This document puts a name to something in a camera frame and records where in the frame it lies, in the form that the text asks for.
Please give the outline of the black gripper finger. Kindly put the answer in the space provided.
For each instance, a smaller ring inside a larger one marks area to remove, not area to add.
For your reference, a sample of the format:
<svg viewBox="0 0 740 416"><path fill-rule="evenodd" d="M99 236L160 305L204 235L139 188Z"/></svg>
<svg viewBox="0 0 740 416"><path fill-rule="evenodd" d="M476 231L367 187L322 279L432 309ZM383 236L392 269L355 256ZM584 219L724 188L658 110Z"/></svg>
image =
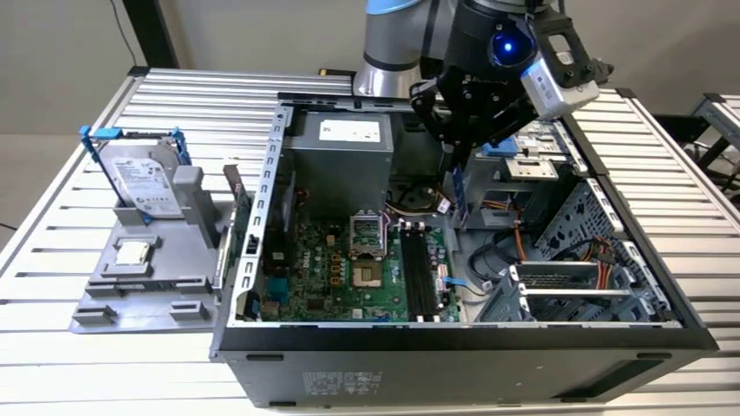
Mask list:
<svg viewBox="0 0 740 416"><path fill-rule="evenodd" d="M430 79L415 83L410 88L410 104L427 132L440 143L447 154L442 167L452 172L463 159L466 146L463 144L464 129L454 114L444 115L438 109L438 95L440 93L438 80Z"/></svg>
<svg viewBox="0 0 740 416"><path fill-rule="evenodd" d="M514 133L538 118L531 100L518 98L502 110L486 110L468 121L471 147L484 144L499 145Z"/></svg>

